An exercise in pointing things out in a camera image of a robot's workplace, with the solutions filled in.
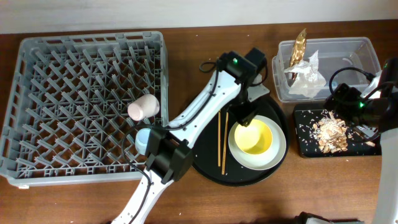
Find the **wooden chopstick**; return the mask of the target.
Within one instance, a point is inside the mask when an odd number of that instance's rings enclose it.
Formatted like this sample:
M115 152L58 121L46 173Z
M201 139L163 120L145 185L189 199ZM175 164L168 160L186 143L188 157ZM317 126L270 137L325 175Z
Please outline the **wooden chopstick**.
M228 143L228 120L229 120L229 113L226 112L225 116L225 124L224 124L224 141L223 141L223 160L221 164L221 174L225 175L225 166L226 166L226 151L227 151L227 143Z
M218 112L218 167L221 167L221 111Z

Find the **yellow bowl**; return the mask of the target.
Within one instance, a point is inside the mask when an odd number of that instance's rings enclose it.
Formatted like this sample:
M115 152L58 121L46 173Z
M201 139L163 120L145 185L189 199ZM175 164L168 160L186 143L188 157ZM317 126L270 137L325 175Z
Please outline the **yellow bowl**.
M273 134L268 124L254 119L248 126L237 125L234 140L244 153L258 155L269 150L273 143Z

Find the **food scraps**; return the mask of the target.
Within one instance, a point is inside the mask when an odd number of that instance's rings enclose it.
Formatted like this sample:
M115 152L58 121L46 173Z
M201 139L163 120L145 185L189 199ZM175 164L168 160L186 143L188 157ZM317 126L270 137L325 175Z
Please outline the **food scraps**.
M319 148L323 153L346 151L348 141L354 134L337 114L331 111L327 112L329 112L329 118L322 118L313 125ZM374 141L366 144L376 145Z

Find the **white plate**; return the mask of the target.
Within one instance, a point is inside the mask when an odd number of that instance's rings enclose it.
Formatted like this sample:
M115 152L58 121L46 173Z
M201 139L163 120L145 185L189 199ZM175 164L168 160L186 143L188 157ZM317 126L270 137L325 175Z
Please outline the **white plate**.
M275 167L282 160L286 152L286 146L287 146L286 137L281 127L270 118L257 115L255 119L259 119L265 122L271 128L273 134L273 143L269 148L269 150L263 154L258 154L258 155L250 155L241 151L237 147L234 140L234 132L239 123L235 123L229 132L228 136L229 150L234 159L243 167L246 167L251 170L267 170Z

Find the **white napkin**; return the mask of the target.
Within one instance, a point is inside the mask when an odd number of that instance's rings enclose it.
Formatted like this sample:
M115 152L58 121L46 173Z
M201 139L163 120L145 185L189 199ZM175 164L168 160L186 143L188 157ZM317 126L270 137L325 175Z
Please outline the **white napkin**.
M326 85L326 80L318 71L318 64L318 51L316 51L308 61L301 60L298 64L284 70L284 73L296 74L289 94L314 98L320 92L321 88Z

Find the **gold snack wrapper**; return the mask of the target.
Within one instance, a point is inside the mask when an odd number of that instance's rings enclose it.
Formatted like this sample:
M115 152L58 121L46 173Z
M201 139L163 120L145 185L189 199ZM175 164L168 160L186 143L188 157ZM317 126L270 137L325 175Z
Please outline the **gold snack wrapper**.
M307 31L306 29L304 29L299 33L294 42L292 55L289 63L290 67L293 67L294 65L298 64L303 59L303 56L305 55L306 45L307 45Z

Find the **pink cup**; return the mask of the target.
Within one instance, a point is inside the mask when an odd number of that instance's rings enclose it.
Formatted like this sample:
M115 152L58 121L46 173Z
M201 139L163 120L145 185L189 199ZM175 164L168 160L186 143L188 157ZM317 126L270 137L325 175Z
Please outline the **pink cup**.
M127 113L134 121L155 116L160 111L158 99L151 94L143 95L127 107Z

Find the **light blue cup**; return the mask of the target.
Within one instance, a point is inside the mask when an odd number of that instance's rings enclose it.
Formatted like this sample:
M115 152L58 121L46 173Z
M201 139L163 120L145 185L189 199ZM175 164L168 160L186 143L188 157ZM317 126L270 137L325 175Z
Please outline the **light blue cup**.
M136 134L136 139L134 144L136 151L141 155L146 154L146 149L149 142L149 136L150 136L149 128L140 129Z

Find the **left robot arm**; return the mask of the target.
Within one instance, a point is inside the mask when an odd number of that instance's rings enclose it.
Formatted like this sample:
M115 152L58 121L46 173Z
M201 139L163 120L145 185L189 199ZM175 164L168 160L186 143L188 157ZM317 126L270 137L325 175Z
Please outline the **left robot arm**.
M168 126L150 125L145 169L136 191L113 223L144 223L163 191L180 180L193 164L193 151L201 132L225 108L242 126L258 113L248 90L267 69L264 52L251 49L245 56L223 53L214 62L213 75L192 103Z

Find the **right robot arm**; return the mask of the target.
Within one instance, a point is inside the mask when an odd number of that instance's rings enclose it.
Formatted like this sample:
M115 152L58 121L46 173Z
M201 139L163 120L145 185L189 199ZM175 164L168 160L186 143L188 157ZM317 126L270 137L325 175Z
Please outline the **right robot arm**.
M345 83L330 85L324 107L353 126L377 129L373 137L380 138L382 164L373 223L397 223L397 58L386 60L378 77L351 69L365 75L368 87L361 92Z

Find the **grey plastic dishwasher rack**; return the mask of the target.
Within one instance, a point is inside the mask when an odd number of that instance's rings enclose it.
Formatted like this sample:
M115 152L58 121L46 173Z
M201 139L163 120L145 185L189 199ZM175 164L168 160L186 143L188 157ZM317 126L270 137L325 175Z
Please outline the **grey plastic dishwasher rack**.
M166 125L168 59L158 31L24 39L1 130L1 175L13 186L141 178L128 105L152 94Z

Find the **black rectangular tray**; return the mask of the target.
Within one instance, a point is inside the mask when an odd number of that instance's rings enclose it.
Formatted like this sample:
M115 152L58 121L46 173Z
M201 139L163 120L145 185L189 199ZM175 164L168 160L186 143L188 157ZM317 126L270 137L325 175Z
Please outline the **black rectangular tray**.
M329 118L329 112L324 109L322 103L304 103L294 107L293 118L295 132L297 135L300 155L307 158L315 157L344 157L344 156L380 156L381 148L379 139L376 139L375 146L366 143L356 144L348 141L346 151L340 152L321 152L316 139L313 125L322 118Z

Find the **round black tray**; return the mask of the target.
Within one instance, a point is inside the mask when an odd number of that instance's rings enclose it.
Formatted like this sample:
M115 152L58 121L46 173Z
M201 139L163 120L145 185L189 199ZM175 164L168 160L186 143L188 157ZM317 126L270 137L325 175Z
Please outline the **round black tray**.
M218 117L214 116L206 128L201 132L193 151L192 167L207 179L221 185L245 186L263 181L271 176L283 163L289 150L289 127L285 114L279 105L269 96L262 96L256 103L259 105L259 114L275 121L286 137L286 152L282 160L273 168L267 170L251 170L243 167L232 156L227 143L225 175L218 167Z

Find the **clear plastic bin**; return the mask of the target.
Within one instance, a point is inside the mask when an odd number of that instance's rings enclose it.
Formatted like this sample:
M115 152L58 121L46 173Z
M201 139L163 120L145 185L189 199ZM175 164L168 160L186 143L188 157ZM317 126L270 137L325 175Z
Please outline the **clear plastic bin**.
M291 81L284 70L289 67L294 46L293 40L282 41L277 55L272 59L272 73L276 94L279 101L292 103L296 101L320 101L330 96L328 83L330 77L339 69L356 67L376 74L381 66L371 41L366 37L345 37L329 39L308 39L304 60L308 60L315 52L318 54L318 71L326 80L323 87L308 88L308 92L316 93L313 97L301 93L290 93Z

